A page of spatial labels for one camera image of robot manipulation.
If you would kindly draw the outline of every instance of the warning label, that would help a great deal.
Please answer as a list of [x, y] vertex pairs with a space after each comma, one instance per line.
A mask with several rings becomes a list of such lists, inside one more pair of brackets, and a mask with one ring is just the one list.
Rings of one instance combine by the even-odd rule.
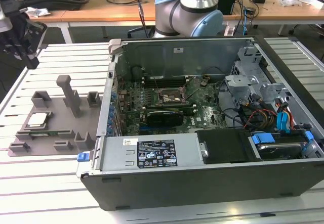
[[178, 166], [174, 140], [138, 142], [137, 152], [139, 168]]

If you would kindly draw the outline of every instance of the slatted table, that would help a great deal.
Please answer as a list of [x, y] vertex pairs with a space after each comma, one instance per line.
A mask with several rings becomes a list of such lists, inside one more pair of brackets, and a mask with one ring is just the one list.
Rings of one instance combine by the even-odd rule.
[[[323, 63], [299, 41], [291, 41], [288, 38], [267, 38], [266, 41], [324, 108]], [[280, 82], [273, 69], [269, 68], [269, 71], [274, 79]]]
[[[134, 224], [174, 220], [178, 223], [307, 223], [324, 220], [324, 182], [293, 198], [105, 212], [76, 177], [75, 155], [9, 157], [8, 146], [32, 107], [30, 98], [35, 90], [46, 89], [51, 97], [63, 96], [55, 80], [60, 74], [69, 74], [73, 89], [77, 89], [81, 97], [89, 91], [103, 94], [110, 62], [107, 46], [107, 43], [48, 46], [39, 55], [39, 67], [24, 70], [1, 103], [0, 223]], [[260, 217], [264, 212], [275, 216]]]

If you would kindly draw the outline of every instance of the white box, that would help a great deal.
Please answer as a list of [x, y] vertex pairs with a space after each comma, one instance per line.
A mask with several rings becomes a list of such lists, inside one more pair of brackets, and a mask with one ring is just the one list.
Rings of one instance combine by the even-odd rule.
[[312, 5], [317, 9], [324, 9], [324, 0], [314, 0]]

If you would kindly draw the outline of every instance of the blue cable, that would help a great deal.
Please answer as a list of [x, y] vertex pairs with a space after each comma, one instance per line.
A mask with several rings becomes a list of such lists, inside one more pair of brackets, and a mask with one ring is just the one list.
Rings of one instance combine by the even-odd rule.
[[247, 11], [244, 8], [244, 28], [243, 28], [243, 35], [245, 35], [245, 31], [247, 32]]

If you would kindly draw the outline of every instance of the floor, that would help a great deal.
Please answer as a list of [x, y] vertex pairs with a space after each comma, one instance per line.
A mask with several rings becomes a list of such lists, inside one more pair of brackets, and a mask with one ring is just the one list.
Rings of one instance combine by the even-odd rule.
[[[278, 37], [277, 32], [280, 26], [262, 25], [257, 29], [251, 28], [248, 35], [261, 35], [263, 37]], [[102, 37], [101, 27], [75, 27], [71, 32], [76, 43], [83, 42], [106, 42], [112, 38], [127, 38], [127, 31], [133, 27], [107, 27], [108, 38]], [[288, 29], [283, 34], [288, 36]], [[324, 39], [309, 26], [301, 25], [295, 30], [295, 37], [302, 42], [314, 55], [321, 58], [324, 54]], [[144, 38], [144, 31], [136, 32], [134, 38]], [[43, 43], [64, 43], [63, 36], [59, 28], [49, 28]], [[24, 65], [21, 61], [9, 55], [0, 54], [0, 101], [5, 97], [7, 91], [13, 85]]]

